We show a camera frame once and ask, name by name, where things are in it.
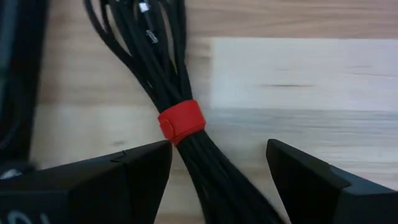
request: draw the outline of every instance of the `black plastic object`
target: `black plastic object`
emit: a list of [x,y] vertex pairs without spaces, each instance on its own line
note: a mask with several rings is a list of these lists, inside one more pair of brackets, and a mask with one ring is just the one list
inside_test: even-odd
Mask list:
[[161,141],[0,180],[0,223],[153,223],[171,149]]
[[0,0],[0,162],[27,161],[48,0]]
[[275,139],[266,154],[292,224],[398,223],[398,192]]

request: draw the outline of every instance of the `black cable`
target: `black cable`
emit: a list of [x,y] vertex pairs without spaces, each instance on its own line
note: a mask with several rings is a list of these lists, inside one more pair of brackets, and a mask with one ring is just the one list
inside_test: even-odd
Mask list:
[[[97,1],[101,22],[92,0],[84,0],[93,27],[138,79],[157,110],[161,113],[184,100],[192,100],[185,65],[184,0]],[[117,29],[110,25],[107,7]],[[115,30],[120,33],[126,49],[116,40]],[[192,178],[207,224],[283,223],[267,199],[205,131],[191,134],[176,147]]]

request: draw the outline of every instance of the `red velcro strap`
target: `red velcro strap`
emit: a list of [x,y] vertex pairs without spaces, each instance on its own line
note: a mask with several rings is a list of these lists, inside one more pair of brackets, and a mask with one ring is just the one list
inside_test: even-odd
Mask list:
[[206,126],[196,100],[185,100],[163,111],[157,117],[166,139],[175,146],[185,137],[201,131]]

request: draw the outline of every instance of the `cable bundle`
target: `cable bundle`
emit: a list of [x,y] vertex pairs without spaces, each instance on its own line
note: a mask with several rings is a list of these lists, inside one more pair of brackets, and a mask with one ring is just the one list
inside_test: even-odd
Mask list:
[[[184,0],[98,1],[101,22],[91,0],[84,0],[93,27],[134,74],[159,113],[193,100],[185,65]],[[108,6],[127,50],[115,37]],[[183,138],[176,147],[196,188],[206,223],[283,223],[204,130]]]

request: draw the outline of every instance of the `wooden surface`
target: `wooden surface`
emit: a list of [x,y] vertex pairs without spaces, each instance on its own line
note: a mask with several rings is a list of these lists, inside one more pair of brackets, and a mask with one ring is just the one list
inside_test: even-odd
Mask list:
[[[207,131],[282,214],[264,157],[269,138],[398,190],[397,42],[313,39],[395,39],[397,1],[187,0],[187,7],[187,61]],[[312,39],[213,39],[220,36]],[[32,149],[41,167],[162,139],[150,99],[95,34],[81,1],[52,2],[46,38]],[[203,220],[175,153],[157,223],[188,222]]]

